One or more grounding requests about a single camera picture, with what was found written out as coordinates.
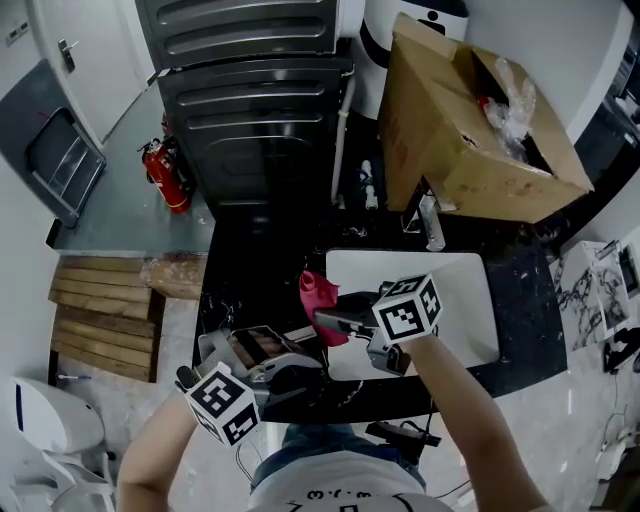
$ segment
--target red cloth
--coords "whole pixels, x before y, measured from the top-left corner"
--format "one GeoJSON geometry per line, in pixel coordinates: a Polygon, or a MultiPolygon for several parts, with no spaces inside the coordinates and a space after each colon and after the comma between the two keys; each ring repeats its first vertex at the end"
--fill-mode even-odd
{"type": "Polygon", "coordinates": [[[335,284],[330,283],[319,274],[305,270],[300,276],[300,300],[318,333],[318,337],[327,346],[337,347],[349,341],[345,334],[340,334],[326,327],[318,327],[313,319],[313,312],[317,308],[334,308],[338,303],[338,287],[335,284]]]}

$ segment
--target forearm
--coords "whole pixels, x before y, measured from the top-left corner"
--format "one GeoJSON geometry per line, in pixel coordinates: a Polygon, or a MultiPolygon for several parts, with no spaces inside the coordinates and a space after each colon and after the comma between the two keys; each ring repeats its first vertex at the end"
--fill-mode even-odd
{"type": "Polygon", "coordinates": [[[511,440],[498,406],[444,343],[427,336],[405,345],[463,455],[487,443],[511,440]]]}
{"type": "Polygon", "coordinates": [[[169,397],[133,440],[120,466],[118,487],[168,495],[197,422],[184,397],[169,397]]]}
{"type": "Polygon", "coordinates": [[[467,462],[480,511],[530,511],[546,501],[489,394],[435,336],[407,342],[420,378],[467,462]]]}

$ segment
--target door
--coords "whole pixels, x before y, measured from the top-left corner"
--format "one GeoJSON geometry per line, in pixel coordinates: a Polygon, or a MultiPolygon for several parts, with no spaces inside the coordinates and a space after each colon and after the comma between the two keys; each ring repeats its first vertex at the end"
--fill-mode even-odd
{"type": "Polygon", "coordinates": [[[144,90],[117,0],[36,0],[44,44],[91,130],[104,141],[144,90]],[[66,40],[72,66],[58,42],[66,40]]]}

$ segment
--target door handle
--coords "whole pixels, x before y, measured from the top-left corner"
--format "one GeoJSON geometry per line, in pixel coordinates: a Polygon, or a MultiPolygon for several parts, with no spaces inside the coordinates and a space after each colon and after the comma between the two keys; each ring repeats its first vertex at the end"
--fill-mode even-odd
{"type": "Polygon", "coordinates": [[[62,58],[64,59],[64,64],[67,67],[67,71],[72,73],[76,69],[76,63],[73,60],[73,56],[71,55],[71,48],[77,45],[80,41],[76,41],[71,46],[67,45],[66,39],[60,39],[58,41],[58,48],[60,49],[60,53],[62,53],[62,58]]]}

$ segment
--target jeans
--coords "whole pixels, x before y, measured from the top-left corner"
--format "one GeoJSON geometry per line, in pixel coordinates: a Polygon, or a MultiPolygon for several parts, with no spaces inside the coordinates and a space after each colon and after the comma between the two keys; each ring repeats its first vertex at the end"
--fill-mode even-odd
{"type": "Polygon", "coordinates": [[[426,489],[418,468],[407,462],[397,448],[378,446],[353,433],[351,425],[289,425],[282,448],[256,469],[251,491],[269,475],[304,457],[339,451],[351,451],[395,462],[426,489]]]}

